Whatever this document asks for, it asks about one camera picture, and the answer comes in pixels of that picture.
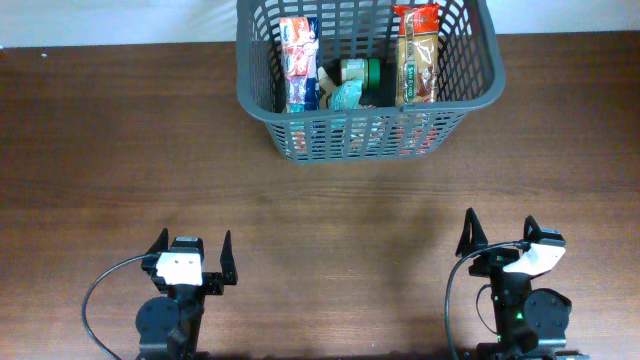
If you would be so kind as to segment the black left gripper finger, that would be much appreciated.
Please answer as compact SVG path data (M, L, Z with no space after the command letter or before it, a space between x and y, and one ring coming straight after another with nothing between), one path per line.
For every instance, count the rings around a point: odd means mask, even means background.
M220 254L220 265L224 285L236 285L238 283L238 273L232 250L231 231L225 234L223 247Z
M151 247L146 251L146 255L156 256L169 249L169 233L167 228L163 228Z

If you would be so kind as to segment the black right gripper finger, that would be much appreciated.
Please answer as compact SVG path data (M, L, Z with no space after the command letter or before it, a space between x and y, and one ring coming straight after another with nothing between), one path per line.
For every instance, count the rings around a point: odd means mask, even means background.
M455 256L462 258L488 246L487 237L481 227L473 208L465 212L462 234L458 242Z
M540 227L532 215L525 218L523 240L528 243L538 243L540 241Z

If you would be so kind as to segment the grey plastic basket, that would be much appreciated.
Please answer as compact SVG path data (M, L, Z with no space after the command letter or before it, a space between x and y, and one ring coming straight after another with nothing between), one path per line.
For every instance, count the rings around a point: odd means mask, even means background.
M401 20L392 1L240 1L237 4L237 96L263 122L280 153L297 164L416 158L434 151L470 112L496 101L506 82L485 0L439 6L437 99L395 104L395 48ZM379 90L366 108L289 113L279 21L318 21L318 62L333 77L347 58L382 62Z

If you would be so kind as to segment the teal wet wipes packet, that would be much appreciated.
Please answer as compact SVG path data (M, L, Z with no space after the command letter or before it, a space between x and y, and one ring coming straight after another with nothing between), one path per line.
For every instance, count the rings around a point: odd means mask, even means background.
M331 93L328 108L334 111L359 109L362 93L363 81L361 79L348 80Z

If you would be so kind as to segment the green lidded spice jar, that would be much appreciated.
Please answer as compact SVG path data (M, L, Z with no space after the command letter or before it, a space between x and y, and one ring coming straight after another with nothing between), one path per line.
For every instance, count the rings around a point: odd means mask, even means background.
M341 81L358 80L364 91L376 91L381 83L381 61L377 58L354 58L340 61Z

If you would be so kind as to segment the beige snack bag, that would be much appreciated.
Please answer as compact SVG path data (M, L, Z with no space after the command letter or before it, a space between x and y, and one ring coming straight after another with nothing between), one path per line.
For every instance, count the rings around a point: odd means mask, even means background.
M319 84L319 109L327 110L333 92L338 88L333 79L323 67L317 69L317 80Z

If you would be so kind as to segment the red spaghetti pasta package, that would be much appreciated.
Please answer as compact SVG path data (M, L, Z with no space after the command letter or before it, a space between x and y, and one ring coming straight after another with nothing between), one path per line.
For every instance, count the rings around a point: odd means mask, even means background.
M400 18L396 44L395 106L437 100L438 4L394 5Z

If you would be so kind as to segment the Kleenex tissue multipack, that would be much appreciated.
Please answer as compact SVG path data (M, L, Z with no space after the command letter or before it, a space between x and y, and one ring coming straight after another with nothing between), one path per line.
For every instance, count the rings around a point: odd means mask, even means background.
M303 113L319 109L317 79L319 51L316 17L282 17L281 65L285 78L285 113Z

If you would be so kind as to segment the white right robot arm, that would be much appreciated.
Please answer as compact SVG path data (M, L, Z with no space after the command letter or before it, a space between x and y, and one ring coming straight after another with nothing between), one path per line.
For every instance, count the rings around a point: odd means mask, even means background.
M566 252L560 232L524 221L520 240L491 245L475 211L466 210L455 256L459 258L447 281L450 301L457 270L467 260L472 277L487 278L491 290L496 341L476 346L478 359L554 359L566 346L572 302L549 288L534 289L533 279L550 272Z

